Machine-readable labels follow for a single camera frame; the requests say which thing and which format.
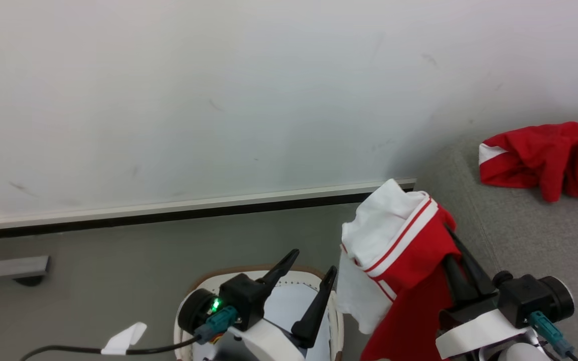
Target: black cable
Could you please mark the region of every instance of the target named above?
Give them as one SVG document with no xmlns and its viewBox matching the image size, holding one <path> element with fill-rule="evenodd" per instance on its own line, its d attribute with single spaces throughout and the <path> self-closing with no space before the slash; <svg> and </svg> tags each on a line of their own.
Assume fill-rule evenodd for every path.
<svg viewBox="0 0 578 361">
<path fill-rule="evenodd" d="M 552 361 L 561 361 L 560 358 L 557 358 L 556 356 L 554 356 L 553 354 L 551 354 L 551 352 L 549 352 L 548 350 L 544 349 L 543 351 L 544 351 L 545 354 L 548 356 L 548 358 L 551 359 Z"/>
<path fill-rule="evenodd" d="M 176 343 L 175 345 L 164 346 L 164 347 L 157 347 L 157 348 L 145 348 L 145 349 L 127 349 L 126 354 L 153 354 L 153 353 L 162 353 L 167 351 L 173 351 L 175 349 L 179 349 L 188 345 L 191 345 L 195 341 L 199 340 L 200 338 L 195 336 L 189 340 L 184 342 Z"/>
<path fill-rule="evenodd" d="M 126 354 L 154 354 L 154 353 L 161 353 L 167 351 L 173 351 L 175 349 L 179 349 L 182 347 L 186 347 L 191 345 L 198 338 L 194 337 L 190 340 L 186 340 L 184 342 L 176 343 L 175 345 L 169 345 L 164 347 L 156 347 L 156 348 L 146 348 L 146 349 L 127 349 Z M 99 348 L 91 348 L 91 347 L 75 347 L 75 346 L 64 346 L 64 345 L 50 345 L 40 347 L 35 349 L 27 354 L 25 354 L 19 361 L 26 361 L 27 359 L 35 356 L 36 354 L 46 352 L 46 351 L 65 351 L 65 352 L 79 352 L 79 353 L 96 353 L 101 354 L 101 349 Z"/>
<path fill-rule="evenodd" d="M 569 357 L 572 361 L 578 361 L 578 357 L 576 357 L 572 352 L 566 352 L 566 356 Z"/>
</svg>

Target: red stripe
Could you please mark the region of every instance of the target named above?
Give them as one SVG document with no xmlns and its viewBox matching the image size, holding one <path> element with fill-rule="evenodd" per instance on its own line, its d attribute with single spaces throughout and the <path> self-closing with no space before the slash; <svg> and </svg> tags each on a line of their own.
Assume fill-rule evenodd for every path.
<svg viewBox="0 0 578 361">
<path fill-rule="evenodd" d="M 389 256 L 389 254 L 394 251 L 394 248 L 396 248 L 396 245 L 398 245 L 399 242 L 401 242 L 401 239 L 403 239 L 403 236 L 407 233 L 407 231 L 409 231 L 409 229 L 411 228 L 411 225 L 416 222 L 416 220 L 418 219 L 418 217 L 423 213 L 424 210 L 426 210 L 427 206 L 429 206 L 429 204 L 431 203 L 431 198 L 429 199 L 429 201 L 427 201 L 427 203 L 422 206 L 422 208 L 420 208 L 420 210 L 418 211 L 418 213 L 416 213 L 416 215 L 413 217 L 413 219 L 411 219 L 410 224 L 407 225 L 407 227 L 404 229 L 403 233 L 401 233 L 401 235 L 398 237 L 398 239 L 396 240 L 396 242 L 394 242 L 394 244 L 392 245 L 392 247 L 390 247 L 389 251 L 385 252 L 385 254 L 383 254 L 383 257 L 378 260 L 378 262 L 374 263 L 374 265 L 372 267 L 369 267 L 369 269 L 365 270 L 365 272 L 370 272 L 371 270 L 375 269 L 376 267 L 378 267 L 378 265 L 382 262 L 385 261 L 385 258 L 387 258 L 387 256 Z"/>
<path fill-rule="evenodd" d="M 389 297 L 389 294 L 387 293 L 387 291 L 385 291 L 385 288 L 383 288 L 383 286 L 380 285 L 380 283 L 378 283 L 378 281 L 376 281 L 376 279 L 374 279 L 374 283 L 376 283 L 376 285 L 378 285 L 378 288 L 380 288 L 381 291 L 383 291 L 383 293 L 385 293 L 385 296 L 387 296 L 387 298 L 394 302 L 394 299 L 392 299 L 392 297 Z"/>
</svg>

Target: white cloth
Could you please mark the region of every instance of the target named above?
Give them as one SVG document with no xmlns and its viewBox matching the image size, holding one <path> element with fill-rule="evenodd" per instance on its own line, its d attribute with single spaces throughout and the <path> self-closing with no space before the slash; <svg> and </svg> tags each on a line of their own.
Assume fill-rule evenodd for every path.
<svg viewBox="0 0 578 361">
<path fill-rule="evenodd" d="M 126 350 L 131 346 L 135 345 L 142 334 L 147 330 L 147 325 L 142 322 L 138 322 L 133 326 L 125 329 L 124 331 L 111 337 L 106 343 L 106 347 L 101 349 L 101 354 L 126 354 Z"/>
<path fill-rule="evenodd" d="M 358 330 L 364 334 L 374 332 L 392 305 L 392 300 L 344 251 L 340 252 L 336 295 L 338 310 L 352 315 L 358 322 Z"/>
<path fill-rule="evenodd" d="M 413 210 L 428 199 L 425 192 L 404 192 L 394 179 L 385 182 L 356 209 L 356 219 L 342 225 L 342 244 L 358 265 L 375 263 Z"/>
<path fill-rule="evenodd" d="M 362 333 L 376 329 L 395 299 L 386 283 L 379 285 L 365 270 L 385 255 L 411 213 L 428 200 L 425 192 L 406 193 L 390 179 L 358 206 L 353 222 L 342 225 L 338 308 L 356 319 Z"/>
</svg>

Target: white tag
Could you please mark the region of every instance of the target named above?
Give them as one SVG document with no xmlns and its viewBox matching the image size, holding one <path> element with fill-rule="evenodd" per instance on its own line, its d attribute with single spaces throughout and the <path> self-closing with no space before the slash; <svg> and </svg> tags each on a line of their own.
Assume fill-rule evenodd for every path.
<svg viewBox="0 0 578 361">
<path fill-rule="evenodd" d="M 106 347 L 101 350 L 101 354 L 126 354 L 126 350 L 131 345 L 135 345 L 146 330 L 147 325 L 145 323 L 138 322 L 134 324 L 111 337 L 106 343 Z"/>
</svg>

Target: green led light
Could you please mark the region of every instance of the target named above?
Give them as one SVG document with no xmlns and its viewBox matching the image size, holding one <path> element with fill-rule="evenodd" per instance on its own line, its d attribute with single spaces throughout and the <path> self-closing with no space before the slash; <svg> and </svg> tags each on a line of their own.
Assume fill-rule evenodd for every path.
<svg viewBox="0 0 578 361">
<path fill-rule="evenodd" d="M 220 303 L 222 303 L 222 301 L 220 301 L 219 298 L 216 298 L 215 301 L 213 301 L 213 306 L 211 306 L 213 311 L 218 310 L 218 307 L 220 307 Z"/>
</svg>

